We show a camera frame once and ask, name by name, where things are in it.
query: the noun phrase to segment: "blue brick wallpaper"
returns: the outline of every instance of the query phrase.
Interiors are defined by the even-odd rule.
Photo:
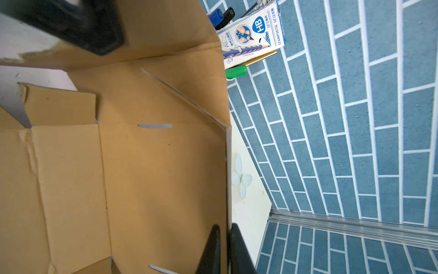
[[[273,207],[438,227],[438,1],[279,4],[285,47],[228,82]]]
[[[437,273],[438,251],[268,222],[258,274]]]

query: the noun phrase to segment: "cardboard box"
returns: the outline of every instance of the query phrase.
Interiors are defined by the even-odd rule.
[[[61,43],[2,61],[63,69],[79,92],[21,85],[31,129],[0,108],[0,273],[194,273],[214,224],[227,271],[218,37],[197,0],[117,6],[126,43],[106,56]]]

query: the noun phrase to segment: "blue hb logo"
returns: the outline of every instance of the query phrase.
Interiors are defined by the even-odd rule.
[[[255,19],[254,23],[252,24],[252,30],[257,33],[262,33],[265,31],[265,21],[263,21],[261,16]]]

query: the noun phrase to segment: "blue marker cap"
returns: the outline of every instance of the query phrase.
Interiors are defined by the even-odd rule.
[[[219,23],[222,22],[222,20],[223,20],[223,14],[220,11],[220,9],[216,9],[208,17],[210,18],[210,21],[212,22],[213,27],[216,27],[217,25],[219,25]]]

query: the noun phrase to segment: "pencil box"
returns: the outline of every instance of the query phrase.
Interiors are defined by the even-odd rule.
[[[225,69],[281,48],[286,41],[277,1],[216,33],[222,44]]]

